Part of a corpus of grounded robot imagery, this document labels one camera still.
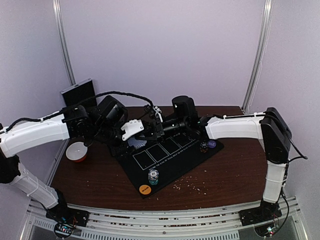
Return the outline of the blue playing card deck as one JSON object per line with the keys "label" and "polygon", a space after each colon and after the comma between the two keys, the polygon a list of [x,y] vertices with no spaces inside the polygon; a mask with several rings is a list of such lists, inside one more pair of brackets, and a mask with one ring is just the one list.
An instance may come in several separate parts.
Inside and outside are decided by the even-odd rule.
{"label": "blue playing card deck", "polygon": [[147,144],[147,141],[139,140],[139,139],[135,139],[134,137],[131,137],[127,140],[127,143],[130,147],[134,147],[135,149],[140,149]]}

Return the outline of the multicolour poker chip stack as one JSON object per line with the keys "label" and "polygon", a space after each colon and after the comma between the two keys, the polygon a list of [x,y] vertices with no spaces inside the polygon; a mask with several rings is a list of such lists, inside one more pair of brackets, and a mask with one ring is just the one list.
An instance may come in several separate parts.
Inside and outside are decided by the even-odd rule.
{"label": "multicolour poker chip stack", "polygon": [[151,169],[148,172],[148,182],[152,186],[156,186],[159,182],[159,172],[156,169]]}

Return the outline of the small poker chip stack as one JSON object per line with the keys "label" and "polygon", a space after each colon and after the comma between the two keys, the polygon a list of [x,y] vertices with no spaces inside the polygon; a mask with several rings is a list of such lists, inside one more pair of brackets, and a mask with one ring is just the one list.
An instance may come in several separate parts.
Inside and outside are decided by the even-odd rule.
{"label": "small poker chip stack", "polygon": [[203,141],[200,143],[200,151],[202,153],[206,153],[208,151],[209,147],[208,147],[208,143],[206,141]]}

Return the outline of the purple small blind button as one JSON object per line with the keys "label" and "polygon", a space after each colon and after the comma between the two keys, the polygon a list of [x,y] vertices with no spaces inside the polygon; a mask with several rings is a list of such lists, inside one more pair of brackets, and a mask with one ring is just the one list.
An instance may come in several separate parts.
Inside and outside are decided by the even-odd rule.
{"label": "purple small blind button", "polygon": [[214,149],[217,146],[217,142],[215,140],[209,140],[207,142],[207,147],[210,149]]}

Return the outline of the orange big blind button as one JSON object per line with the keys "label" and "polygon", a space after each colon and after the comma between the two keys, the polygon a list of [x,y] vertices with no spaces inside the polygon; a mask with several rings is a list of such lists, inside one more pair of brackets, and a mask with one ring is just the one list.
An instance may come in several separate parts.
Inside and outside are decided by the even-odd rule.
{"label": "orange big blind button", "polygon": [[149,195],[152,192],[152,188],[147,184],[142,184],[138,191],[142,195]]}

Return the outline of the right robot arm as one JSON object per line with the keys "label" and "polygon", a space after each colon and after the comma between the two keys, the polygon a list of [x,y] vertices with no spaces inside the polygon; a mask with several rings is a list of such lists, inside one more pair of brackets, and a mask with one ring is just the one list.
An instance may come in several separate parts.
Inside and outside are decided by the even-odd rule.
{"label": "right robot arm", "polygon": [[145,112],[153,119],[148,139],[158,141],[171,133],[185,132],[208,141],[253,139],[259,141],[267,161],[262,206],[256,210],[259,220],[268,220],[275,212],[289,167],[292,132],[274,107],[247,115],[198,115],[194,100],[186,95],[172,99],[173,113],[164,117],[158,106],[149,104]]}

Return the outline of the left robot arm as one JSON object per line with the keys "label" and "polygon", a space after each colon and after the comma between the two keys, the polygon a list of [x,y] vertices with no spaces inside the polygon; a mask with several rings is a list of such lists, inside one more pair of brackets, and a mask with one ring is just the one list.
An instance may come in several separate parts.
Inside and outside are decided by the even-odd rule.
{"label": "left robot arm", "polygon": [[87,107],[87,99],[38,118],[22,117],[0,128],[0,182],[12,185],[38,201],[61,222],[72,218],[64,194],[32,173],[20,154],[46,154],[57,142],[81,138],[84,144],[101,142],[109,146],[127,146],[146,125],[141,118],[129,119],[126,107],[112,95],[96,106]]}

